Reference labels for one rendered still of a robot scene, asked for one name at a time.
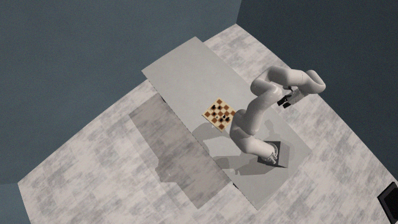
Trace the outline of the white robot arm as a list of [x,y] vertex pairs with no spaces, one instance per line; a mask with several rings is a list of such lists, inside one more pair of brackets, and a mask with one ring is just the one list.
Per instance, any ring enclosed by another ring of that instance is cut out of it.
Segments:
[[247,110],[240,109],[234,114],[230,138],[242,152],[252,153],[264,161],[272,161],[275,164],[274,159],[277,159],[278,154],[276,145],[271,142],[265,143],[252,136],[258,132],[267,108],[282,96],[282,90],[270,82],[280,84],[283,89],[291,91],[293,91],[291,86],[297,86],[305,97],[321,93],[326,85],[314,70],[303,72],[276,65],[267,68],[251,83],[251,92],[257,98],[249,103]]

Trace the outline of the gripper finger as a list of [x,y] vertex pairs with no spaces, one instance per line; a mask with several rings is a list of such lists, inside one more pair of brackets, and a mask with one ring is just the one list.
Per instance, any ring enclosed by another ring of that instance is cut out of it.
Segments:
[[[291,97],[292,95],[285,95],[281,100],[277,101],[277,104],[280,106],[284,104],[284,102],[288,101],[287,97]],[[285,100],[286,99],[286,100]]]
[[284,108],[287,108],[288,106],[290,106],[291,104],[289,104],[288,102],[286,102],[285,104],[283,104]]

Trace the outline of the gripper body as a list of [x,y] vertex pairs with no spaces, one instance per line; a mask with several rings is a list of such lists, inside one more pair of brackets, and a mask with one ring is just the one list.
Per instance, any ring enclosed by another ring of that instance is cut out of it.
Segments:
[[297,88],[296,90],[292,91],[291,93],[289,93],[287,95],[292,95],[291,97],[287,97],[288,103],[291,104],[291,105],[294,105],[295,103],[297,103],[298,101],[300,101],[301,99],[303,99],[305,97],[301,93],[299,88]]

